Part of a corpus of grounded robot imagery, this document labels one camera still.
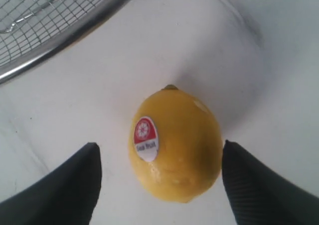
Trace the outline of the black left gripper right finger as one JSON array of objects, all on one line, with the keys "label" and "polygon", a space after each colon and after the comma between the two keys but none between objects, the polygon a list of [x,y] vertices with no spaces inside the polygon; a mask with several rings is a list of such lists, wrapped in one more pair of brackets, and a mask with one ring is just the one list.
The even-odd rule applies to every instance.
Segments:
[{"label": "black left gripper right finger", "polygon": [[222,181],[239,225],[317,225],[319,199],[227,140]]}]

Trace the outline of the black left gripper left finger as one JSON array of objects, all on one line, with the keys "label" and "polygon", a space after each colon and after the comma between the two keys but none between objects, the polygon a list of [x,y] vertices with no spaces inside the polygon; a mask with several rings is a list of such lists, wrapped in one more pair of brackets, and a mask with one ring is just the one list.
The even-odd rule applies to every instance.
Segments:
[{"label": "black left gripper left finger", "polygon": [[100,148],[87,143],[44,178],[1,202],[2,225],[88,225],[102,183]]}]

